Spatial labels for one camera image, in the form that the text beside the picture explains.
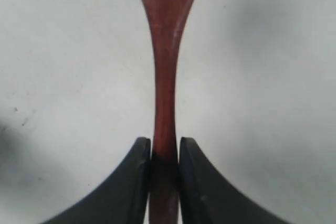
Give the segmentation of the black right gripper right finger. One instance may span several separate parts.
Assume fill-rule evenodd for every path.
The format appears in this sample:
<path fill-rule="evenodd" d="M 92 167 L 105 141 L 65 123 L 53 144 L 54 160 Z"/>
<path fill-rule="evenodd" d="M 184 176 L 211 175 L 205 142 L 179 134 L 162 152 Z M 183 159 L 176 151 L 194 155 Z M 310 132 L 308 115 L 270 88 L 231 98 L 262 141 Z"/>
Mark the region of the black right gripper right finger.
<path fill-rule="evenodd" d="M 193 138 L 181 139 L 179 169 L 183 223 L 285 223 L 226 180 Z"/>

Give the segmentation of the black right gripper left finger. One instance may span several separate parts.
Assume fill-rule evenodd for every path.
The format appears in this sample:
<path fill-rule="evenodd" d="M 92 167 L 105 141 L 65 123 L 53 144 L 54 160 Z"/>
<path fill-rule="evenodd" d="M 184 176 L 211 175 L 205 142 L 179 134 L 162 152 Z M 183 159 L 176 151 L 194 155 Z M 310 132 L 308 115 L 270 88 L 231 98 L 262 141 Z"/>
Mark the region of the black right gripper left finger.
<path fill-rule="evenodd" d="M 143 223 L 151 141 L 135 140 L 120 165 L 84 199 L 45 223 Z"/>

